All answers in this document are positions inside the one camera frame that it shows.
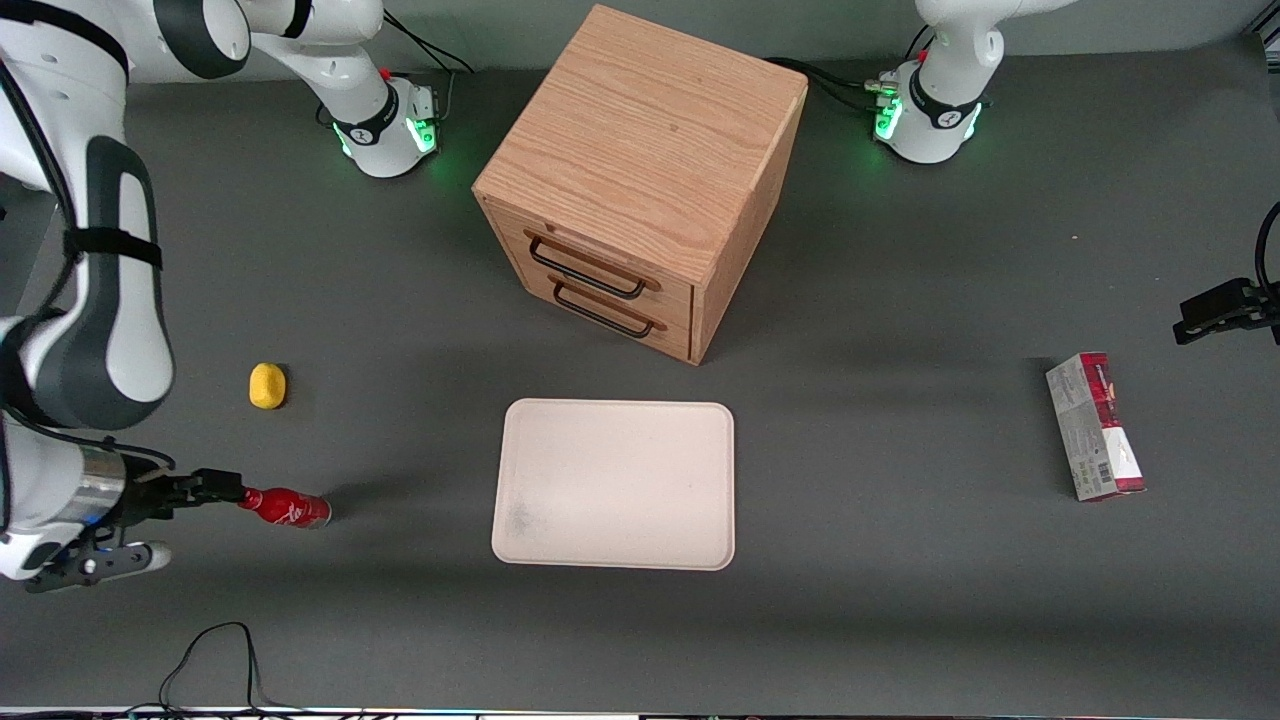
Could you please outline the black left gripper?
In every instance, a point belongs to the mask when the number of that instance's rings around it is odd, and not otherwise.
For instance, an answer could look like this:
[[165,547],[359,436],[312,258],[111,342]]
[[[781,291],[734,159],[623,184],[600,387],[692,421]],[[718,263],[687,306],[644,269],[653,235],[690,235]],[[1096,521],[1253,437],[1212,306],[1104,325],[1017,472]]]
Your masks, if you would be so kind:
[[1254,331],[1270,327],[1275,345],[1280,343],[1279,283],[1258,287],[1253,281],[1230,279],[1179,305],[1181,320],[1174,325],[1174,340],[1187,346],[1226,331]]

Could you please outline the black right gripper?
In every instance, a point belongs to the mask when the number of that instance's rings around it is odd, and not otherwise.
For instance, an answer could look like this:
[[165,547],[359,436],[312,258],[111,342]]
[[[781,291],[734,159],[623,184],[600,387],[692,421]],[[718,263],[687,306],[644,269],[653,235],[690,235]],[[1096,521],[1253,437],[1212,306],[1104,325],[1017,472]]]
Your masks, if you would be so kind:
[[178,510],[206,503],[242,503],[247,497],[243,478],[236,471],[197,469],[195,474],[168,475],[154,469],[129,477],[102,527],[120,530],[143,521],[170,520]]

